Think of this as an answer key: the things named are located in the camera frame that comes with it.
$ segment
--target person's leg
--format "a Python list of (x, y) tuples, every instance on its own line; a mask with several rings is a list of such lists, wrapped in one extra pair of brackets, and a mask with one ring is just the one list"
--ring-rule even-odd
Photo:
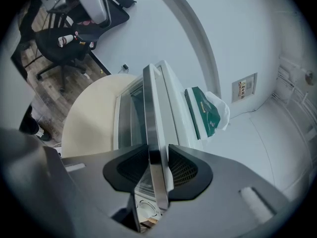
[(31, 112), (32, 107), (29, 106), (23, 117), (20, 131), (28, 135), (36, 135), (42, 141), (50, 141), (52, 138), (50, 133), (39, 126), (39, 124), (31, 116)]
[(41, 0), (31, 0), (30, 7), (27, 13), (24, 15), (21, 25), (21, 41), (20, 43), (28, 42), (34, 39), (34, 31), (32, 29), (32, 23), (41, 8)]

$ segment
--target white plastic bag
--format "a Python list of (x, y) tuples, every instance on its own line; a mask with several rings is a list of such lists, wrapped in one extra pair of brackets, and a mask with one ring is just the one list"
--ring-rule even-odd
[(209, 102), (211, 102), (218, 110), (220, 115), (220, 122), (217, 129), (226, 130), (230, 119), (230, 109), (227, 104), (220, 98), (218, 98), (212, 92), (206, 92), (205, 96)]

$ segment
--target beige table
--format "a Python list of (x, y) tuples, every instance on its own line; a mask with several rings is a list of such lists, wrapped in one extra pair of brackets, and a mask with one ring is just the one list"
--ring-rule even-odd
[(62, 134), (62, 157), (113, 149), (115, 98), (136, 76), (116, 74), (87, 87), (71, 107)]

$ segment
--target desk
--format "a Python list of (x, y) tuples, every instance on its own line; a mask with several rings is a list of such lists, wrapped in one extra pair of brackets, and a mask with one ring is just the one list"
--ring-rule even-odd
[(113, 149), (116, 96), (136, 76), (116, 74), (87, 87), (71, 107), (62, 134), (62, 156), (74, 157)]

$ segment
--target metal bar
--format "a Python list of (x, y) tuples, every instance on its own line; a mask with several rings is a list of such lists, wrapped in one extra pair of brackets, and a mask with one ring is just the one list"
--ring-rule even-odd
[(168, 197), (165, 185), (166, 168), (168, 160), (164, 138), (160, 137), (158, 95), (156, 90), (155, 75), (151, 65), (143, 69), (143, 94), (144, 94), (144, 113), (147, 133), (147, 142), (149, 145), (150, 169), (153, 182), (153, 188), (157, 205), (162, 210), (168, 209)]

